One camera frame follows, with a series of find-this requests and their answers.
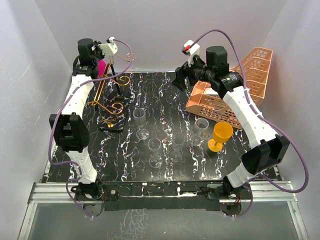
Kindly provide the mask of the black base frame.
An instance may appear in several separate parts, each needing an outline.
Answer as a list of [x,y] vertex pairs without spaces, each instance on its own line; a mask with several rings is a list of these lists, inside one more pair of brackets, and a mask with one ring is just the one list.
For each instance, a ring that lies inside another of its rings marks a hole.
[[242,203],[253,203],[249,184],[233,188],[214,181],[128,181],[77,183],[70,189],[75,200],[99,201],[104,211],[205,210],[230,217],[246,213]]

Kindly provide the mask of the clear wine glass front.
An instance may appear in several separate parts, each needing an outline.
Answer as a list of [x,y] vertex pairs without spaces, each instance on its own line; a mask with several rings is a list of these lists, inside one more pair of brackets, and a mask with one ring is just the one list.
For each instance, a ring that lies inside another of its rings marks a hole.
[[159,169],[162,166],[163,160],[161,157],[162,142],[158,138],[151,138],[147,146],[151,152],[151,157],[149,158],[149,164],[152,168]]

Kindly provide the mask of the peach plastic organiser basket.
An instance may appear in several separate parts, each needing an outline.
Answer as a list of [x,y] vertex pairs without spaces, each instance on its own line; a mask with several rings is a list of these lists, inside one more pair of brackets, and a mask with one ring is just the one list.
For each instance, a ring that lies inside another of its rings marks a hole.
[[[271,49],[255,47],[241,61],[246,75],[246,86],[256,106],[265,98],[272,57]],[[227,122],[236,129],[242,128],[231,108],[207,82],[198,81],[195,84],[185,110],[216,122]]]

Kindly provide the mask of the orange plastic wine glass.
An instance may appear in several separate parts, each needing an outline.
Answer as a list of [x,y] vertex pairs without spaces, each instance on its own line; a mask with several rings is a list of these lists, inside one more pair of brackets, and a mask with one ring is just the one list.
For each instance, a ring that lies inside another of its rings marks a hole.
[[220,152],[233,135],[233,127],[224,121],[217,122],[213,128],[212,139],[208,141],[208,149],[212,152]]

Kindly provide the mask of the pink plastic wine glass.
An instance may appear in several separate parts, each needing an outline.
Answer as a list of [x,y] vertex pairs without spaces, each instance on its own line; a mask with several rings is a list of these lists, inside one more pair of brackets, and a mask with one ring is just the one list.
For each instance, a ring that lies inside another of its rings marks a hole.
[[98,63],[98,75],[97,78],[101,78],[105,74],[107,64],[103,59],[101,59]]

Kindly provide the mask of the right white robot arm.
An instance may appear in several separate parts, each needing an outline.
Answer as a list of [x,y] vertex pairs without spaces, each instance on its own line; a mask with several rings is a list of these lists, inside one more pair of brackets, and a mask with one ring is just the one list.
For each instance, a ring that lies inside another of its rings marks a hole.
[[256,105],[247,102],[242,76],[230,71],[227,62],[224,61],[220,66],[207,65],[196,55],[192,65],[185,62],[175,69],[172,85],[185,91],[185,78],[192,86],[199,80],[210,83],[211,88],[234,112],[248,137],[251,149],[242,156],[239,166],[223,179],[223,194],[233,199],[240,194],[246,182],[281,163],[289,141],[260,119],[262,114]]

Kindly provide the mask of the clear wine glass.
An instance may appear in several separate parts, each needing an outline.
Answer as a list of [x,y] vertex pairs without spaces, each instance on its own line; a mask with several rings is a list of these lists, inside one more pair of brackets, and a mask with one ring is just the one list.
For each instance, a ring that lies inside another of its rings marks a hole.
[[206,118],[199,117],[192,128],[192,134],[189,138],[190,144],[194,147],[198,147],[201,143],[209,139],[208,135],[209,122]]
[[186,137],[182,133],[175,133],[172,136],[173,151],[170,154],[170,158],[174,163],[178,163],[182,160],[181,151],[183,149]]
[[162,166],[163,160],[161,157],[162,142],[158,138],[151,138],[147,146],[151,152],[151,157],[149,158],[149,164],[152,168],[159,169]]

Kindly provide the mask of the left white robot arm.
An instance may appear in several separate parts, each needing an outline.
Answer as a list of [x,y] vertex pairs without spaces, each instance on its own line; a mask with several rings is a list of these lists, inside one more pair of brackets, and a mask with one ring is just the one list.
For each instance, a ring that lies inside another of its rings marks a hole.
[[86,194],[93,200],[103,195],[102,185],[96,183],[97,171],[91,162],[88,145],[89,131],[83,121],[83,111],[98,76],[99,61],[103,58],[98,42],[83,38],[77,42],[78,56],[74,59],[71,85],[59,116],[51,114],[49,123],[54,129],[55,143],[62,148],[75,166],[78,182],[86,187]]

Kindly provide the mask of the tall clear flute glass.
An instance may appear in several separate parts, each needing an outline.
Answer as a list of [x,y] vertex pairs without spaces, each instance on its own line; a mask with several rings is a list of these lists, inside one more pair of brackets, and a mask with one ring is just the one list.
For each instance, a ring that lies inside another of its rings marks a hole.
[[145,129],[146,124],[146,111],[143,108],[136,108],[133,111],[133,119],[138,127],[136,136],[139,140],[147,140],[149,138],[149,132]]

